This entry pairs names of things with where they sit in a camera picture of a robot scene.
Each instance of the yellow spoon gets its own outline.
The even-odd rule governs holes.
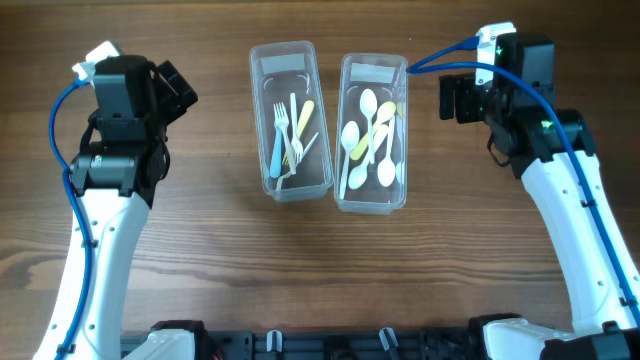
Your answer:
[[[378,127],[382,125],[385,121],[391,119],[391,117],[396,113],[396,104],[393,101],[387,101],[386,103],[380,105],[378,108],[378,116],[376,117],[376,122],[373,123],[373,133],[375,134],[378,130]],[[349,157],[351,160],[360,160],[362,154],[364,154],[365,150],[369,146],[369,133],[364,134],[358,145],[351,151],[351,155]]]

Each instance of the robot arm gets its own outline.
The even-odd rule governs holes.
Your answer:
[[[89,189],[78,200],[92,224],[96,265],[87,306],[73,342],[75,349],[66,358],[120,359],[120,328],[129,270],[149,206],[138,194],[122,197],[117,189]],[[83,280],[82,242],[74,215],[56,306],[34,359],[52,359],[71,325]]]
[[[87,56],[86,63],[74,67],[82,80],[92,81],[99,106],[89,117],[80,153],[71,165],[76,198],[91,227],[95,266],[89,295],[71,348],[64,349],[60,345],[80,297],[85,266],[74,215],[56,306],[34,359],[61,353],[66,359],[121,359],[120,328],[133,252],[156,184],[170,165],[166,128],[197,101],[171,63],[156,67],[142,56],[114,52],[105,43]],[[101,141],[90,143],[94,129]],[[193,334],[172,335],[183,345],[191,341],[193,351]]]
[[[629,277],[627,281],[637,293],[640,287],[634,278],[638,278],[638,271],[607,202],[598,159],[584,151],[576,155],[592,186],[616,255]],[[584,195],[567,154],[554,154],[553,161],[546,163],[534,161],[522,175],[522,183],[549,230],[567,284],[576,335],[601,333],[602,324],[612,320],[621,329],[635,327],[629,307],[620,301],[624,296],[591,214],[582,205]]]
[[[486,26],[478,36],[479,61],[495,63],[517,75],[554,106],[551,40],[542,35],[518,34],[510,23]],[[638,272],[605,197],[595,144],[583,118],[575,110],[555,111],[595,194],[594,203],[585,201],[584,189],[553,128],[555,124],[540,104],[519,87],[505,78],[477,71],[442,77],[440,91],[443,120],[453,118],[455,113],[458,123],[484,121],[491,127],[489,151],[495,145],[508,157],[504,163],[495,156],[494,160],[501,166],[511,165],[542,214],[567,283],[573,313],[575,334],[532,325],[512,314],[472,319],[470,330],[476,332],[476,342],[482,344],[479,356],[494,360],[564,359],[573,354],[568,358],[604,359],[615,354],[613,358],[629,358],[632,347],[625,336],[637,334],[637,324],[618,286],[620,279],[590,206],[597,206],[614,256],[634,293],[640,290]]]

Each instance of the black mount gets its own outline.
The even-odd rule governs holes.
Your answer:
[[[400,360],[468,360],[464,328],[395,331]],[[268,334],[250,331],[210,331],[213,353],[220,360],[388,360],[378,332],[284,333],[281,351],[268,350]],[[124,358],[142,345],[147,335],[122,336]]]
[[[510,33],[496,39],[496,66],[520,77],[555,107],[553,42],[543,35]],[[571,145],[588,156],[596,146],[586,122],[576,110],[556,110]],[[455,118],[460,124],[483,121],[491,127],[488,147],[495,145],[519,179],[536,159],[553,161],[564,152],[553,123],[542,107],[522,89],[494,75],[494,80],[475,84],[475,74],[440,78],[440,119]]]
[[[570,341],[548,340],[541,360],[560,359],[638,359],[640,333],[637,328],[620,330],[615,321],[602,324],[602,334],[583,336]]]
[[[98,109],[71,164],[77,196],[87,189],[134,192],[151,207],[158,181],[169,172],[167,126],[198,101],[175,67],[137,55],[110,57],[96,64]],[[90,142],[93,130],[100,141]]]

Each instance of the cable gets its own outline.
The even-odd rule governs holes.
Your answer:
[[[82,279],[82,288],[80,290],[80,297],[78,299],[78,305],[76,306],[76,311],[73,314],[73,319],[71,320],[71,325],[69,325],[69,330],[65,335],[64,341],[59,346],[59,350],[63,350],[64,352],[58,352],[56,354],[55,360],[64,359],[65,355],[70,351],[71,342],[75,337],[78,326],[80,324],[80,319],[82,318],[82,314],[84,313],[84,308],[87,303],[87,297],[89,296],[89,287],[91,285],[91,268],[93,265],[93,244],[91,241],[91,233],[89,231],[89,226],[87,224],[87,220],[84,217],[84,214],[80,210],[80,206],[78,205],[78,199],[76,199],[75,193],[73,191],[73,186],[71,185],[70,178],[70,170],[69,165],[64,161],[64,158],[60,154],[60,150],[58,150],[58,145],[56,144],[55,138],[55,122],[56,115],[58,113],[58,109],[60,109],[60,105],[62,102],[71,94],[74,90],[81,88],[89,83],[83,82],[81,80],[76,79],[69,87],[62,92],[56,103],[53,105],[53,109],[51,109],[51,116],[49,117],[49,143],[51,144],[51,150],[55,155],[56,159],[62,166],[62,183],[64,184],[65,192],[67,193],[67,197],[69,198],[69,203],[71,204],[71,208],[73,208],[73,213],[78,219],[78,224],[80,225],[80,231],[82,232],[83,246],[84,246],[84,275]]]
[[[440,50],[437,53],[428,56],[420,61],[418,61],[417,63],[411,65],[408,69],[407,72],[409,74],[412,74],[412,71],[415,69],[418,69],[419,67],[421,67],[422,65],[432,62],[433,60],[442,57],[444,55],[447,55],[449,53],[452,53],[454,51],[458,51],[458,50],[467,50],[467,51],[473,51],[473,50],[477,50],[478,49],[478,44],[480,43],[480,37],[478,36],[474,36],[474,37],[470,37],[458,44],[453,45],[450,48],[446,48],[444,50]]]
[[[547,115],[553,122],[554,128],[556,129],[556,134],[558,134],[558,138],[560,139],[560,142],[562,143],[564,150],[567,152],[567,155],[569,155],[569,159],[571,160],[573,169],[575,170],[576,175],[578,176],[578,181],[580,182],[580,184],[582,184],[582,191],[584,192],[586,202],[588,204],[595,204],[595,198],[593,197],[593,193],[591,192],[591,187],[587,182],[587,177],[585,176],[584,171],[582,170],[582,166],[578,161],[578,157],[573,151],[571,143],[569,142],[569,139],[567,138],[567,135],[565,134],[564,129],[562,128],[560,119],[558,119],[558,116],[556,115],[555,111],[553,111],[553,108],[551,107],[551,105],[549,105],[549,103],[542,97],[542,95],[540,95],[534,88],[532,88],[529,84],[524,82],[522,79],[520,79],[516,75],[500,67],[489,65],[489,64],[483,64],[479,62],[453,62],[453,63],[433,65],[433,66],[427,66],[427,67],[421,67],[421,68],[411,66],[407,69],[407,72],[409,74],[426,74],[426,73],[442,71],[442,70],[470,69],[470,68],[485,69],[485,70],[493,71],[494,73],[504,77],[505,79],[511,81],[512,83],[520,87],[527,94],[529,94],[529,96],[534,98],[534,100],[536,100],[540,104],[544,112],[547,113]],[[626,302],[629,305],[629,309],[631,310],[633,319],[636,322],[636,327],[640,331],[640,310],[638,310],[638,302],[636,297],[633,295],[633,292],[631,291],[631,286],[629,285],[629,282],[627,281],[627,278],[624,274],[624,270],[622,269],[620,260],[618,260],[618,257],[616,256],[615,249],[613,248],[613,244],[611,243],[609,234],[607,233],[602,217],[600,216],[600,211],[598,210],[597,205],[589,206],[589,210],[591,211],[593,222],[595,223],[596,228],[598,229],[598,233],[600,234],[602,243],[604,244],[604,247],[607,250],[607,255],[609,256],[609,260],[611,261],[613,270],[616,273],[616,276],[618,277],[618,281],[620,282],[620,287],[622,288],[622,293],[626,298]]]

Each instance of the black clamp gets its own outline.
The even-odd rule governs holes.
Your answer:
[[[69,348],[65,348],[62,344],[58,345],[56,349],[57,354],[73,354],[76,351],[76,344],[71,344]]]
[[[324,360],[358,360],[351,349],[349,337],[332,335],[324,339]]]
[[[596,203],[595,199],[590,200],[589,202],[586,202],[584,200],[580,200],[580,205],[582,205],[583,208],[598,206],[598,204]]]
[[[483,315],[469,319],[468,336],[465,341],[467,360],[485,360],[489,358],[484,342],[484,326],[492,321],[520,319],[522,315],[515,313]]]
[[[632,297],[629,301],[625,300],[623,297],[620,297],[620,304],[622,306],[638,306],[638,300],[636,300],[635,296]]]
[[[504,161],[504,162],[500,162],[500,160],[498,160],[498,158],[493,153],[493,150],[491,150],[491,147],[493,146],[493,143],[495,142],[495,138],[496,138],[495,134],[491,133],[491,135],[489,136],[489,141],[487,142],[487,150],[489,150],[489,154],[491,155],[491,157],[493,158],[493,161],[495,161],[495,163],[498,166],[507,167],[507,166],[511,165],[511,162],[509,160]]]
[[[87,244],[91,244],[91,247],[95,249],[98,247],[98,240],[86,241],[86,242],[83,241],[80,247],[84,249],[84,247],[87,246]]]
[[[77,196],[87,189],[134,192],[153,205],[155,188],[169,171],[167,126],[184,115],[198,96],[168,61],[120,55],[96,64],[98,110],[89,116],[80,152],[71,164]],[[94,130],[100,141],[91,142]]]
[[[620,330],[615,321],[602,324],[602,333],[573,340],[552,339],[544,343],[541,360],[557,359],[637,359],[638,330]]]

